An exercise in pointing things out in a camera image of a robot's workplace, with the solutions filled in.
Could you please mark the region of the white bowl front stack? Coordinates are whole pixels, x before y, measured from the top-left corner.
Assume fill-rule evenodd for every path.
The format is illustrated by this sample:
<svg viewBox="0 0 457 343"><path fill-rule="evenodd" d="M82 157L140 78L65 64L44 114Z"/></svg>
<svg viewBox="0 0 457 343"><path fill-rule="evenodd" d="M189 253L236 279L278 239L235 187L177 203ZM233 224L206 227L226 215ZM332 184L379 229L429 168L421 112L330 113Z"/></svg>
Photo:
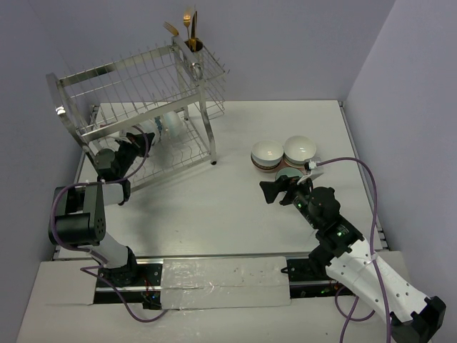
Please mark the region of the white bowl front stack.
<svg viewBox="0 0 457 343"><path fill-rule="evenodd" d="M137 127L142 130L147 136L148 136L148 141L151 143L153 146L155 142L155 133L154 133L154 125L152 120L146 120L141 122L140 124L137 124Z"/></svg>

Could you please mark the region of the blue floral bowl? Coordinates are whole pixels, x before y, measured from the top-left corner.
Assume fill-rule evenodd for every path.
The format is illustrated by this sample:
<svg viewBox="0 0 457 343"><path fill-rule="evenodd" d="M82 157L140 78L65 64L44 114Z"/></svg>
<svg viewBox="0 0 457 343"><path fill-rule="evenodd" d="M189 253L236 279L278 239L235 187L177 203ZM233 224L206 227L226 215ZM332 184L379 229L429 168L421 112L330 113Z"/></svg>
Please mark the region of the blue floral bowl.
<svg viewBox="0 0 457 343"><path fill-rule="evenodd" d="M155 142L160 142L165 133L164 125L159 117L154 118L152 122L154 125Z"/></svg>

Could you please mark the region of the white bowl dark band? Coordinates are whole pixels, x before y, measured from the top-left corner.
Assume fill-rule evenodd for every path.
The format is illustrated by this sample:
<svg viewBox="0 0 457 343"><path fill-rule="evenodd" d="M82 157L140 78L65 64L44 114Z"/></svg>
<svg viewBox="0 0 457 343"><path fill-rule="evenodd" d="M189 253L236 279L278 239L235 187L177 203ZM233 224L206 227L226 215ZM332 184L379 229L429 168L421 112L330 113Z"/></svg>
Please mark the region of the white bowl dark band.
<svg viewBox="0 0 457 343"><path fill-rule="evenodd" d="M175 111L165 113L163 115L163 123L166 132L171 138L178 137L184 130L184 123Z"/></svg>

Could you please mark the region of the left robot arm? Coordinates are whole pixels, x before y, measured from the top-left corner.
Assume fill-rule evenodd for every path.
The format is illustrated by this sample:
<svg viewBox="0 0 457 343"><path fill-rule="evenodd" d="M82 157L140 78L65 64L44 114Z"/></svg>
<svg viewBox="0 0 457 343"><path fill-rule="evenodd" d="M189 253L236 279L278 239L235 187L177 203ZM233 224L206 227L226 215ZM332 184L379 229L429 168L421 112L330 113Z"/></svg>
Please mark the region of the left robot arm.
<svg viewBox="0 0 457 343"><path fill-rule="evenodd" d="M126 133L116 151L97 152L97 181L58 187L51 205L48 235L54 245L86 252L99 263L101 278L115 287L127 287L141 277L135 254L106 231L105 206L126 203L131 196L128 173L135 159L146 159L155 133Z"/></svg>

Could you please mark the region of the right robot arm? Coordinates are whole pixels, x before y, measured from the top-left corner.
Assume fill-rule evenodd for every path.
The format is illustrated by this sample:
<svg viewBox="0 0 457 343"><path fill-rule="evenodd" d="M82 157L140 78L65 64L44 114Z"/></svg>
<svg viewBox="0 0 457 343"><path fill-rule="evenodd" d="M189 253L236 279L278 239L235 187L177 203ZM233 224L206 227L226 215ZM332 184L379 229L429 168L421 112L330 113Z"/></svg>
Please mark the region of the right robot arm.
<svg viewBox="0 0 457 343"><path fill-rule="evenodd" d="M382 317L396 342L429 342L441 328L445 303L407 282L377 253L341 213L331 187L314 187L310 179L281 176L260 182L267 203L283 193L282 206L295 206L316 231L318 246L308 255L312 275L331 278Z"/></svg>

